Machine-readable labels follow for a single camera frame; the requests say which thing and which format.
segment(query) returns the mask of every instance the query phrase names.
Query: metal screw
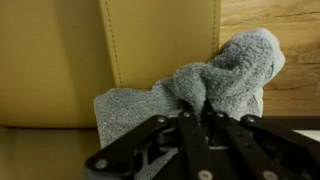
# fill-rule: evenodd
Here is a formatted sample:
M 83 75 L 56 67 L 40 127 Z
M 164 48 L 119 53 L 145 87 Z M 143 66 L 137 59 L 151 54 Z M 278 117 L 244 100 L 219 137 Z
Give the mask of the metal screw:
M 166 119 L 163 118 L 163 117 L 159 117 L 159 118 L 158 118 L 158 122 L 159 122 L 159 123 L 163 123 L 165 120 L 166 120 Z
M 278 176 L 273 171 L 264 170 L 262 176 L 265 180 L 278 180 Z
M 217 112 L 216 115 L 217 115 L 218 117 L 223 117 L 223 116 L 224 116 L 224 114 L 223 114 L 222 112 Z
M 104 169 L 107 167 L 108 161 L 106 159 L 100 159 L 99 161 L 97 161 L 97 163 L 95 164 L 97 169 Z
M 183 113 L 183 116 L 184 116 L 184 117 L 190 117 L 190 113 L 184 112 L 184 113 Z
M 248 116 L 248 117 L 247 117 L 247 120 L 250 121 L 250 122 L 254 122 L 254 118 L 251 117 L 251 116 Z
M 205 169 L 199 171 L 198 177 L 200 180 L 212 180 L 213 179 L 212 173 L 208 170 L 205 170 Z

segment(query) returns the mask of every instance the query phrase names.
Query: wooden wall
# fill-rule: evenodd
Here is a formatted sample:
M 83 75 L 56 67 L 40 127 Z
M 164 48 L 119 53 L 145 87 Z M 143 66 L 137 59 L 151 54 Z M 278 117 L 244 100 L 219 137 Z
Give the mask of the wooden wall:
M 222 0 L 221 45 L 258 27 L 278 37 L 286 57 L 264 87 L 264 115 L 320 116 L 320 1 Z

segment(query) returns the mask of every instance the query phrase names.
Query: tan surface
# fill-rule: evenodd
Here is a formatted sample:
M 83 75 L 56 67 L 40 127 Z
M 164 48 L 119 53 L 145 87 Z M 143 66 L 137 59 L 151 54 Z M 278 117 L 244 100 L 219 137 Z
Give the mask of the tan surface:
M 278 37 L 287 60 L 264 88 L 264 115 L 320 116 L 320 1 L 222 1 L 220 45 L 258 27 Z
M 84 180 L 84 163 L 99 149 L 96 130 L 0 127 L 0 179 Z
M 0 1 L 0 125 L 95 126 L 112 86 L 98 1 Z
M 149 89 L 218 51 L 220 0 L 100 0 L 117 87 Z

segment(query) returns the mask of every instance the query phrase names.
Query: black metal bracket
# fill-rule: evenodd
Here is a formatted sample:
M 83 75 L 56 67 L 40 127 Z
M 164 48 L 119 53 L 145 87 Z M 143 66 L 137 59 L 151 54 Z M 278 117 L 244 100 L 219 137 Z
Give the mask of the black metal bracket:
M 155 180 L 320 179 L 319 142 L 253 115 L 237 121 L 208 101 L 200 122 L 190 107 L 149 118 L 88 159 L 87 178 L 139 179 L 172 148 Z

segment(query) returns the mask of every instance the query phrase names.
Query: gray towel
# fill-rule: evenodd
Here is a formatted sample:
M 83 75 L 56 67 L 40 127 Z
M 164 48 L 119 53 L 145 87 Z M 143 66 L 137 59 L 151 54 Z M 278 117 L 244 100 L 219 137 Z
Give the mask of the gray towel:
M 240 119 L 262 115 L 263 90 L 283 67 L 285 58 L 277 38 L 266 29 L 233 36 L 208 63 L 181 67 L 172 78 L 159 80 L 150 91 L 111 89 L 95 99 L 101 146 L 105 147 L 153 115 L 168 115 L 183 99 L 199 117 L 204 101 Z M 175 152 L 150 167 L 142 179 L 152 179 Z

